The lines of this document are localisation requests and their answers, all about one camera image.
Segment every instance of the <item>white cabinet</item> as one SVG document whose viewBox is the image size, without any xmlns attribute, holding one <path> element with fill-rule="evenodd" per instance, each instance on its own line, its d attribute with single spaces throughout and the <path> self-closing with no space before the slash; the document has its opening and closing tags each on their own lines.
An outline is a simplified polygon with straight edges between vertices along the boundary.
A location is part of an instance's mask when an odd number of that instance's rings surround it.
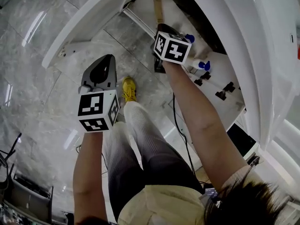
<svg viewBox="0 0 300 225">
<path fill-rule="evenodd" d="M 89 0 L 68 22 L 43 60 L 46 68 L 85 47 L 113 16 L 124 12 L 152 38 L 156 33 L 153 0 Z M 242 113 L 247 133 L 264 149 L 299 93 L 300 62 L 296 27 L 300 25 L 297 0 L 194 0 L 224 46 L 226 55 L 209 53 L 211 78 L 199 89 L 216 107 L 226 129 Z M 193 55 L 209 47 L 173 0 L 162 0 L 165 23 L 193 34 Z M 199 76 L 190 75 L 191 79 Z M 225 101 L 216 97 L 228 82 L 235 91 Z M 171 100 L 165 108 L 172 109 Z M 183 119 L 178 111 L 179 120 Z"/>
</svg>

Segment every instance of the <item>person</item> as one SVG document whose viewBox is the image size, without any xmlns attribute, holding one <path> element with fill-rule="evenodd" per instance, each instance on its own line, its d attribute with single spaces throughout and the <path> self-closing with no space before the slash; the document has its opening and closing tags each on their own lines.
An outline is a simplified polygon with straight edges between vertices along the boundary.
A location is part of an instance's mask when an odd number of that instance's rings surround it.
<svg viewBox="0 0 300 225">
<path fill-rule="evenodd" d="M 201 184 L 136 102 L 133 79 L 123 81 L 126 123 L 105 134 L 109 197 L 119 225 L 274 224 L 284 204 L 228 137 L 217 111 L 183 68 L 163 62 L 195 150 L 221 200 L 204 199 Z M 142 157 L 140 167 L 128 132 Z M 74 170 L 75 224 L 108 224 L 102 192 L 103 133 L 84 135 Z"/>
</svg>

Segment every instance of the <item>black clip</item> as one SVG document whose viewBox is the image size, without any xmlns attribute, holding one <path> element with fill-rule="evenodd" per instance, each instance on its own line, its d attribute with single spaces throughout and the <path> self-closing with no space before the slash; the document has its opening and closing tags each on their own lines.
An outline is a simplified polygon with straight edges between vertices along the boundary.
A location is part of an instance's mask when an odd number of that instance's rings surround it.
<svg viewBox="0 0 300 225">
<path fill-rule="evenodd" d="M 206 72 L 199 79 L 195 80 L 194 83 L 196 83 L 198 86 L 201 86 L 202 85 L 202 80 L 203 79 L 209 80 L 210 77 L 211 77 L 210 73 Z"/>
<path fill-rule="evenodd" d="M 233 92 L 235 90 L 235 87 L 233 86 L 233 82 L 228 83 L 221 92 L 216 92 L 216 96 L 223 101 L 226 99 L 226 92 Z"/>
</svg>

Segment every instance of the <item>fiducial marker cube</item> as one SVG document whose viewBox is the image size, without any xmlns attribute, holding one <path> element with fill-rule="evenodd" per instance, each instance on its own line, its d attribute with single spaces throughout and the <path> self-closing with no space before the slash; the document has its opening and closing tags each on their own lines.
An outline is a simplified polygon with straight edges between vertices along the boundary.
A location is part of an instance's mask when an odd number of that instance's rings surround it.
<svg viewBox="0 0 300 225">
<path fill-rule="evenodd" d="M 159 31 L 154 52 L 161 60 L 184 64 L 192 44 L 185 37 Z"/>
<path fill-rule="evenodd" d="M 120 105 L 117 91 L 89 92 L 80 97 L 78 119 L 87 133 L 110 130 Z"/>
</svg>

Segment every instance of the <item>sneaker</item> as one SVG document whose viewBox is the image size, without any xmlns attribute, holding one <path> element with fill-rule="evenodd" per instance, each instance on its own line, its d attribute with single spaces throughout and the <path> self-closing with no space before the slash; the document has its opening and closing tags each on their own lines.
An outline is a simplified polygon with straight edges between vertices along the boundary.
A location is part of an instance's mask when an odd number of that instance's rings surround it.
<svg viewBox="0 0 300 225">
<path fill-rule="evenodd" d="M 125 98 L 125 103 L 126 102 L 131 102 L 135 101 L 136 102 L 136 86 L 135 82 L 131 77 L 125 77 L 123 80 L 123 92 L 124 94 L 122 95 Z"/>
</svg>

